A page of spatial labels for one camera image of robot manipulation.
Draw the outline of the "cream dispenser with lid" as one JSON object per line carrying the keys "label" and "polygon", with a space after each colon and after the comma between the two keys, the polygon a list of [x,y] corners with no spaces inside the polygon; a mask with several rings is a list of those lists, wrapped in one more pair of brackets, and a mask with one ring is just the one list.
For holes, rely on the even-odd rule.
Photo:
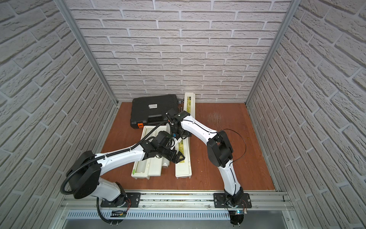
{"label": "cream dispenser with lid", "polygon": [[[155,126],[144,126],[143,132],[141,135],[141,139],[145,137]],[[160,126],[154,132],[152,132],[149,137],[157,136],[160,131],[167,131],[168,126]],[[135,179],[138,178],[146,178],[150,179],[150,177],[159,177],[162,173],[162,159],[153,157],[148,158],[146,160],[135,162],[132,168],[131,176]]]}

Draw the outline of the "white plastic wrap roll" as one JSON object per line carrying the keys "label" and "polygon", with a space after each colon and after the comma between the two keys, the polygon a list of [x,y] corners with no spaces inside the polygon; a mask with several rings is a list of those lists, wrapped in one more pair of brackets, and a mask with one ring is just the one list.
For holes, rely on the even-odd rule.
{"label": "white plastic wrap roll", "polygon": [[165,157],[163,157],[162,159],[162,168],[163,169],[167,169],[170,165],[170,161],[168,159],[166,159]]}

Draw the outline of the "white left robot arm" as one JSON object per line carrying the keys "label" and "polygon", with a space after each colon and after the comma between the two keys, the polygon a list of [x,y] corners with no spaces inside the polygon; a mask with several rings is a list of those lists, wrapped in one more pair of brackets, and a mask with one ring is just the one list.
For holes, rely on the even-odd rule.
{"label": "white left robot arm", "polygon": [[150,141],[105,154],[87,151],[70,168],[61,184],[60,192],[64,195],[73,195],[75,199],[93,196],[118,207],[122,206],[127,197],[121,184],[110,182],[101,176],[116,168],[155,156],[164,157],[175,164],[185,160],[182,152]]}

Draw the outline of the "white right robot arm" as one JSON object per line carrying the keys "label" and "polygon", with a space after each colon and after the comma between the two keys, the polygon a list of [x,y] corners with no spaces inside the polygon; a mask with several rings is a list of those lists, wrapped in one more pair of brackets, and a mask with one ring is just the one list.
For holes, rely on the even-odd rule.
{"label": "white right robot arm", "polygon": [[173,137],[180,140],[192,134],[206,144],[208,158],[214,166],[218,167],[224,182],[226,204],[231,207],[238,206],[244,191],[234,171],[234,150],[227,133],[224,130],[216,131],[205,126],[186,111],[177,113],[171,109],[166,113],[166,117],[171,124]]}

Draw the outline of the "black plastic tool case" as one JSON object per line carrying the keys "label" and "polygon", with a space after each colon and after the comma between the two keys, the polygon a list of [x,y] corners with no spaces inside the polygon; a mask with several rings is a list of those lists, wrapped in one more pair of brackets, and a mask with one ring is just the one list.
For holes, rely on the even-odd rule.
{"label": "black plastic tool case", "polygon": [[166,121],[166,113],[173,109],[179,112],[178,99],[174,94],[139,97],[132,101],[130,126],[134,129],[156,126]]}

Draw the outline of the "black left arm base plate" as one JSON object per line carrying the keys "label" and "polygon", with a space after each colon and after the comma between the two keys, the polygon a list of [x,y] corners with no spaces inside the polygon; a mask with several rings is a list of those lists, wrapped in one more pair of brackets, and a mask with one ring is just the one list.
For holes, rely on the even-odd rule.
{"label": "black left arm base plate", "polygon": [[140,202],[141,192],[127,192],[117,197],[116,200],[107,201],[102,200],[102,208],[137,208]]}

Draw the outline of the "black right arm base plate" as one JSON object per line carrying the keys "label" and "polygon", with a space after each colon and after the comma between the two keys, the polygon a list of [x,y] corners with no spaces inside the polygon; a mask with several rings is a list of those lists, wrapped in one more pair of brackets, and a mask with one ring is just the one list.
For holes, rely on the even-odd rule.
{"label": "black right arm base plate", "polygon": [[213,202],[215,208],[252,208],[252,202],[248,193],[237,193],[231,196],[227,193],[214,193]]}

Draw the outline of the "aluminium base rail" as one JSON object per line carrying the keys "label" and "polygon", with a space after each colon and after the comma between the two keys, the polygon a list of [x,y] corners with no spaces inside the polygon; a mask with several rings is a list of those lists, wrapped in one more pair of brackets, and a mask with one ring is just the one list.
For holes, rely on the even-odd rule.
{"label": "aluminium base rail", "polygon": [[100,201],[96,209],[94,197],[76,200],[65,197],[59,207],[53,224],[61,225],[68,219],[229,219],[230,214],[248,216],[254,211],[278,211],[285,222],[296,220],[295,208],[289,195],[275,191],[245,191],[244,199],[235,208],[224,203],[219,191],[157,191],[130,190],[129,203],[114,207]]}

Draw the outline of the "aluminium corner post right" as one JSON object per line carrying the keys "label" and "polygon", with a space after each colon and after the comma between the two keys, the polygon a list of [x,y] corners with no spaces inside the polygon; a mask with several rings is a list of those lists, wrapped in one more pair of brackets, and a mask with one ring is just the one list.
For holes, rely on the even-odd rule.
{"label": "aluminium corner post right", "polygon": [[248,105],[250,103],[250,101],[252,100],[252,97],[254,96],[254,93],[255,93],[257,87],[259,86],[259,83],[260,83],[262,77],[264,76],[265,70],[269,66],[274,54],[276,53],[289,25],[291,24],[292,18],[294,16],[294,14],[296,13],[300,3],[301,3],[300,0],[291,1],[289,8],[284,16],[284,19],[280,24],[280,27],[275,35],[275,38],[273,39],[273,42],[272,42],[271,46],[269,47],[268,53],[266,54],[266,57],[261,65],[260,70],[251,87],[250,93],[245,102],[246,105]]}

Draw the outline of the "aluminium corner post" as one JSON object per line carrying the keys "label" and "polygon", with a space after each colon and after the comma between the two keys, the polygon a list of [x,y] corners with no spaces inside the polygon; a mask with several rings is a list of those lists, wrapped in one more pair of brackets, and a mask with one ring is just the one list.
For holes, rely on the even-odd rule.
{"label": "aluminium corner post", "polygon": [[65,18],[65,21],[69,25],[70,30],[73,32],[77,42],[79,43],[81,49],[83,50],[85,56],[87,57],[88,61],[90,62],[92,68],[95,70],[96,75],[98,76],[99,80],[101,81],[104,89],[106,90],[107,94],[109,95],[111,101],[115,106],[119,105],[118,99],[114,95],[105,75],[103,74],[103,71],[98,64],[89,44],[87,43],[86,38],[84,37],[80,27],[78,26],[78,23],[76,22],[74,16],[71,13],[71,10],[69,9],[66,1],[63,0],[55,0],[55,3],[57,7],[60,10],[60,13]]}
{"label": "aluminium corner post", "polygon": [[260,70],[251,87],[250,93],[245,102],[246,105],[248,105],[250,103],[250,101],[252,100],[252,97],[254,96],[254,93],[255,93],[257,87],[259,86],[259,83],[260,83],[262,77],[264,76],[265,70],[269,66],[274,54],[276,53],[289,25],[291,24],[292,18],[294,16],[294,14],[296,13],[300,3],[301,3],[300,0],[291,1],[289,8],[284,16],[284,19],[280,24],[280,27],[275,35],[275,38],[273,39],[273,42],[272,42],[271,46],[269,47],[268,53],[266,54],[266,57],[261,65]]}

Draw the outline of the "aluminium corner post left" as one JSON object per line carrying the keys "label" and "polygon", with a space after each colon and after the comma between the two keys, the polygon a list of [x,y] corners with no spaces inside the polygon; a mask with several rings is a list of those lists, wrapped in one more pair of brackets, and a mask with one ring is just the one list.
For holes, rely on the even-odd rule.
{"label": "aluminium corner post left", "polygon": [[88,61],[90,62],[92,68],[95,70],[96,75],[98,76],[99,80],[101,81],[104,89],[106,90],[107,94],[109,95],[111,101],[115,106],[119,105],[118,99],[114,95],[105,75],[103,74],[103,71],[98,64],[89,44],[87,43],[86,38],[84,37],[80,27],[78,26],[78,23],[76,22],[74,16],[71,13],[71,10],[69,9],[66,1],[63,0],[55,0],[55,3],[57,7],[60,10],[60,13],[65,18],[65,21],[69,25],[70,30],[73,32],[77,42],[79,43],[81,49],[83,50],[85,56],[87,57]]}

